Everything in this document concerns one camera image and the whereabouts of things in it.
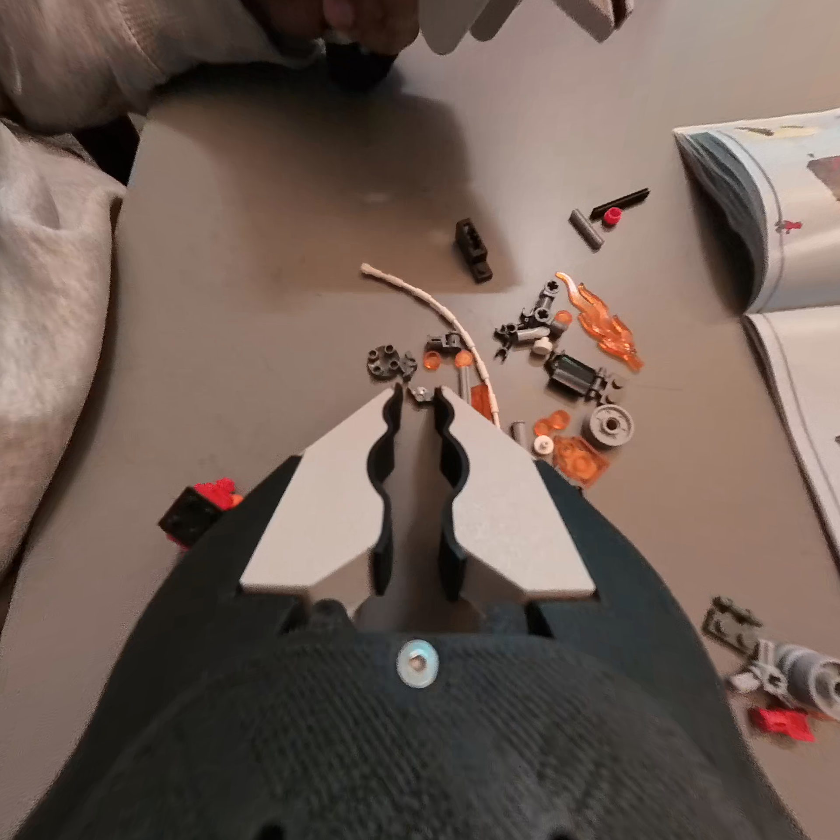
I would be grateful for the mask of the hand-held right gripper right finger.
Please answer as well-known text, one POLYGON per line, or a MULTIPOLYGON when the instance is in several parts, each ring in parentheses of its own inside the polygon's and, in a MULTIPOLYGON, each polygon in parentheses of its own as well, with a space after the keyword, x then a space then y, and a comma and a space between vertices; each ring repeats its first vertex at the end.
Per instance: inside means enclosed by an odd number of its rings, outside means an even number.
POLYGON ((588 599, 595 583, 539 463, 454 391, 434 393, 448 483, 437 568, 444 595, 469 604, 588 599))

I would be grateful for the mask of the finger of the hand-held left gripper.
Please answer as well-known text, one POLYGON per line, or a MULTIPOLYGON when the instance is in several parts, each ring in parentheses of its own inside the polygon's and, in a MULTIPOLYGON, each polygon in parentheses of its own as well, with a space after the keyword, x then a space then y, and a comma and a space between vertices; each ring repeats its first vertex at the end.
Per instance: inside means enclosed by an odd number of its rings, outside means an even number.
POLYGON ((553 1, 597 43, 618 31, 635 9, 635 1, 553 1))
POLYGON ((420 30, 439 56, 451 54, 467 35, 485 43, 495 38, 520 1, 421 1, 420 30))

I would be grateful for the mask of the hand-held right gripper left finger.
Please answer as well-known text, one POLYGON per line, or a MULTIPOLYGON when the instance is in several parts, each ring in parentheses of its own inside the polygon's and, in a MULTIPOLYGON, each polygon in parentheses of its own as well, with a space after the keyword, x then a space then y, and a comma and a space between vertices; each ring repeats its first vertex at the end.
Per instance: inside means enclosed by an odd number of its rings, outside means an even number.
POLYGON ((307 447, 239 578, 247 593, 364 603, 392 578, 392 502, 403 387, 394 385, 307 447))

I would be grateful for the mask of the person's left forearm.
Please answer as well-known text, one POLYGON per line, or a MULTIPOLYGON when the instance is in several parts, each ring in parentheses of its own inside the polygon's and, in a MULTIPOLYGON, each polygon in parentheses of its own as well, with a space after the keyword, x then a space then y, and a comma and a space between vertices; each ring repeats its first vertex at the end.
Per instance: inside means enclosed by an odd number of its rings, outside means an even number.
POLYGON ((271 34, 238 1, 4 1, 2 118, 64 133, 142 112, 200 65, 300 69, 322 42, 271 34))

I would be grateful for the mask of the orange transparent lego plate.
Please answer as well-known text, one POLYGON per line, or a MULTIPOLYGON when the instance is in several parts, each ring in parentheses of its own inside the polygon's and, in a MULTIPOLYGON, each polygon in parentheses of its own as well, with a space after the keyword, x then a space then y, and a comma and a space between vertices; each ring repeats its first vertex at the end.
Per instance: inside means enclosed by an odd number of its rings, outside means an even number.
POLYGON ((553 467, 581 490, 591 489, 609 470, 610 460, 581 436, 552 437, 553 467))

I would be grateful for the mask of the black and red lego build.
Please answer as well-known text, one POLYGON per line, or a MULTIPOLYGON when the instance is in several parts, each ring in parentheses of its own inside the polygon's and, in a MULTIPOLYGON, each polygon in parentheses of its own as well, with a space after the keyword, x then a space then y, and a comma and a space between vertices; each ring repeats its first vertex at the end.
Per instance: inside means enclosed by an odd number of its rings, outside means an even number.
POLYGON ((158 525, 168 540, 187 551, 243 499, 230 478, 195 483, 173 501, 158 525))

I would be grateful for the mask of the black lego cylinder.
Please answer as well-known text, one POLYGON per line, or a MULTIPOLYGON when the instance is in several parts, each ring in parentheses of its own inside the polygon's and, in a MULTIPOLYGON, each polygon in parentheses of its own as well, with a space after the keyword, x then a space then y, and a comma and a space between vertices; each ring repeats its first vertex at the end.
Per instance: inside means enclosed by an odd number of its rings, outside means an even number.
POLYGON ((601 401, 607 384, 604 369, 593 368, 567 353, 552 353, 543 367, 549 386, 587 402, 601 401))

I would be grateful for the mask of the dark grey round lego plate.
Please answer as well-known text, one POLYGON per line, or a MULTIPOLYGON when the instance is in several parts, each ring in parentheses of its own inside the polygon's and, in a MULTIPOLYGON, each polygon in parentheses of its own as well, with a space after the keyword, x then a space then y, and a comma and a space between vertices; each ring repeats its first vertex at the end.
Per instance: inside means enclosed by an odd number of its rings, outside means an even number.
POLYGON ((366 356, 366 369, 378 382, 400 379, 409 382, 417 372, 418 362, 410 352, 400 353, 391 343, 380 344, 366 356))

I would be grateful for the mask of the black lego axle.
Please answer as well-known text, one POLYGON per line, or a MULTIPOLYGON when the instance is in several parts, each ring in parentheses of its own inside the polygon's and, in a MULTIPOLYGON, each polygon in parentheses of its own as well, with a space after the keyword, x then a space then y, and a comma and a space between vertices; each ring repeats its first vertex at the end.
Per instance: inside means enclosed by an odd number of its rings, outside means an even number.
POLYGON ((602 222, 602 215, 606 208, 613 204, 618 204, 623 209, 623 214, 627 209, 635 207, 644 203, 650 195, 650 189, 647 187, 624 194, 622 196, 613 198, 610 201, 598 204, 593 207, 589 214, 589 220, 592 222, 602 222))

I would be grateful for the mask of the scattered small lego pieces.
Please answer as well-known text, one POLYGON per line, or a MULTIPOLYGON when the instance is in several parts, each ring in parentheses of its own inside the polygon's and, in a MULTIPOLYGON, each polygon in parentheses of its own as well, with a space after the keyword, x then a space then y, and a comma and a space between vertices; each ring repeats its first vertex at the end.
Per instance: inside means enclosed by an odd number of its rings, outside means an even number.
MULTIPOLYGON (((454 313, 437 299, 421 290, 415 293, 415 297, 425 301, 450 327, 445 335, 428 340, 423 366, 434 370, 437 368, 437 364, 433 364, 434 358, 453 354, 460 371, 475 371, 479 383, 468 388, 470 402, 479 413, 496 427, 500 427, 497 397, 490 382, 487 366, 480 357, 475 341, 454 313)), ((577 314, 570 304, 565 286, 555 278, 548 281, 537 303, 531 309, 523 310, 519 320, 503 324, 496 331, 497 339, 501 342, 498 357, 502 360, 506 359, 513 345, 525 343, 531 346, 534 354, 541 351, 546 361, 551 354, 560 353, 558 342, 561 341, 572 321, 577 320, 577 314)), ((607 384, 602 399, 598 401, 600 404, 615 402, 609 389, 610 387, 617 388, 616 381, 608 377, 606 379, 607 384)))

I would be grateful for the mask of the grey lego pin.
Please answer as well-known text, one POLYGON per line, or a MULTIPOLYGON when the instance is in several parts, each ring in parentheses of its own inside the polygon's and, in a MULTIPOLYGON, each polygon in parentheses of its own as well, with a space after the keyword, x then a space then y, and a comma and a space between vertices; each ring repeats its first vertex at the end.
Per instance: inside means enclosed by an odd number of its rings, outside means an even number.
POLYGON ((604 245, 603 237, 595 229, 593 223, 578 208, 572 209, 569 216, 569 223, 591 251, 596 253, 601 250, 604 245))

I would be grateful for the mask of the orange transparent lego flame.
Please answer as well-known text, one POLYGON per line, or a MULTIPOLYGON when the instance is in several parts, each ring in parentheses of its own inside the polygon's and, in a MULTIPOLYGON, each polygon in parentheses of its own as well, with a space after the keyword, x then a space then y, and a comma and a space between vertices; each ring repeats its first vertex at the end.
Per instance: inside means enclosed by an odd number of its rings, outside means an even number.
POLYGON ((625 322, 612 314, 604 300, 588 290, 585 284, 577 283, 560 271, 554 277, 565 286, 570 304, 577 311, 578 323, 597 347, 624 362, 633 373, 640 372, 644 362, 638 355, 634 335, 625 322))

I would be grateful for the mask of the lego instruction booklet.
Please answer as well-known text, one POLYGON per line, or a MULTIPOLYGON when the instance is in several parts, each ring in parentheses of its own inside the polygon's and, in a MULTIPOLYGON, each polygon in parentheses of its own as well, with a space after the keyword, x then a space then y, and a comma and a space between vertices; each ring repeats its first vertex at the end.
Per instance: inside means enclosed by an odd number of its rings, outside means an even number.
POLYGON ((674 129, 752 265, 745 332, 839 549, 839 109, 674 129))

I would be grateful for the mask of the light grey lego connector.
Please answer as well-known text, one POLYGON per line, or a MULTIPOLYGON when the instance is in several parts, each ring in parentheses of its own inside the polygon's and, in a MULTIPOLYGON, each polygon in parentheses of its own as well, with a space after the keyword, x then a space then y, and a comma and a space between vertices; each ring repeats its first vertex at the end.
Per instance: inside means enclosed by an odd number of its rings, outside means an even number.
POLYGON ((726 678, 726 686, 740 695, 760 690, 783 707, 794 707, 788 678, 778 666, 776 644, 769 639, 759 639, 754 656, 738 673, 726 678))

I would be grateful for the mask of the red lego piece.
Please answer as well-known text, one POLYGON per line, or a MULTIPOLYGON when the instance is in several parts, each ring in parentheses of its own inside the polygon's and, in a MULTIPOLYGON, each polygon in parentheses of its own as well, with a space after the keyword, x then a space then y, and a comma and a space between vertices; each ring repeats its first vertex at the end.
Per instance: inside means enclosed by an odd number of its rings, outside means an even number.
POLYGON ((758 732, 797 742, 815 742, 806 712, 782 707, 751 707, 748 716, 758 732))

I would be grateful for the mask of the person's left hand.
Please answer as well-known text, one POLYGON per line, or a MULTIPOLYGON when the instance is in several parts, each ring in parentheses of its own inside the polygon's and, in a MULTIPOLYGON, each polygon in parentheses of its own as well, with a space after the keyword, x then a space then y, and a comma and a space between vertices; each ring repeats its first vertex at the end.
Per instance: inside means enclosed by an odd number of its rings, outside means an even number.
POLYGON ((398 56, 419 34, 418 1, 322 1, 329 29, 383 56, 398 56))

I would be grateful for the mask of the person's beige sweater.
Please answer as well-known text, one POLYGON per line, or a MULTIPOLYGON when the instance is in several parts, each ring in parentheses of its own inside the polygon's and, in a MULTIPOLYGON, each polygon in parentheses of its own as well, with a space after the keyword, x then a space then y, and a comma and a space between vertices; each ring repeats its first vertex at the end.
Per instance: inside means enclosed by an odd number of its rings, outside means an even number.
POLYGON ((125 187, 68 134, 1 126, 1 574, 98 368, 125 187))

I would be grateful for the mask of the black lego bracket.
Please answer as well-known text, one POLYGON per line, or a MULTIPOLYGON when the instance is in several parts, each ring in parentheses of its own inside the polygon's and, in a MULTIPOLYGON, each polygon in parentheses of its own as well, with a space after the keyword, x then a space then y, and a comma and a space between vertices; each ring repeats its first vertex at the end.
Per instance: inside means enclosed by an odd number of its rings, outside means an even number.
POLYGON ((483 284, 493 278, 487 247, 470 217, 455 224, 455 247, 475 283, 483 284))

